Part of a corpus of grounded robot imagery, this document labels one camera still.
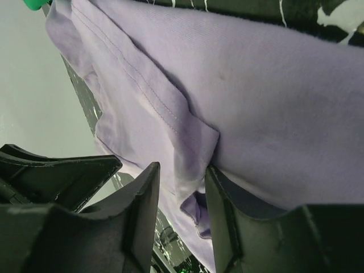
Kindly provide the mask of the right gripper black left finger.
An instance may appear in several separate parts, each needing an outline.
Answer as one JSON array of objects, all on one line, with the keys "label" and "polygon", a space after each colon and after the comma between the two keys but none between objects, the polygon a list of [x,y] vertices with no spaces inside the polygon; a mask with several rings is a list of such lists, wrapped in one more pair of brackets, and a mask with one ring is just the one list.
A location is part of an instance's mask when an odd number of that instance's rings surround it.
[{"label": "right gripper black left finger", "polygon": [[56,204],[1,206],[2,272],[149,272],[160,164],[73,213]]}]

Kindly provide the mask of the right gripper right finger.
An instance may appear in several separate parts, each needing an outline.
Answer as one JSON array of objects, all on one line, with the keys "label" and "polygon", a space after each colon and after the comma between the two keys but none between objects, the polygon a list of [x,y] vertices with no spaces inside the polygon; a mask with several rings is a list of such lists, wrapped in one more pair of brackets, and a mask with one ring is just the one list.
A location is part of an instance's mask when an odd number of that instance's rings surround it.
[{"label": "right gripper right finger", "polygon": [[303,205],[289,212],[230,181],[205,175],[217,272],[362,272],[363,205]]}]

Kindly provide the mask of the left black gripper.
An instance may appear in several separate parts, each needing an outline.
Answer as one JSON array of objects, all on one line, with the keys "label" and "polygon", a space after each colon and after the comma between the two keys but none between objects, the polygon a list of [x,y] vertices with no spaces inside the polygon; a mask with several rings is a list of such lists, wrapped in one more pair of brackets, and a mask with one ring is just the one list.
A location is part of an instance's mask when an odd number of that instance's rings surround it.
[{"label": "left black gripper", "polygon": [[114,155],[48,158],[5,144],[1,204],[55,203],[79,212],[121,167]]}]

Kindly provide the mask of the purple t shirt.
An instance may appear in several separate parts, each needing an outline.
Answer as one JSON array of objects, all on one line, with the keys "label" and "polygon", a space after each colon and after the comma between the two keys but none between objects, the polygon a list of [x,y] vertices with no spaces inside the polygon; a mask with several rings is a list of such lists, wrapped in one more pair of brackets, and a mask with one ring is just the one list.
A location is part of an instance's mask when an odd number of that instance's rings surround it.
[{"label": "purple t shirt", "polygon": [[137,1],[54,1],[53,44],[94,94],[96,142],[138,176],[215,272],[204,176],[268,203],[363,202],[363,49],[270,24]]}]

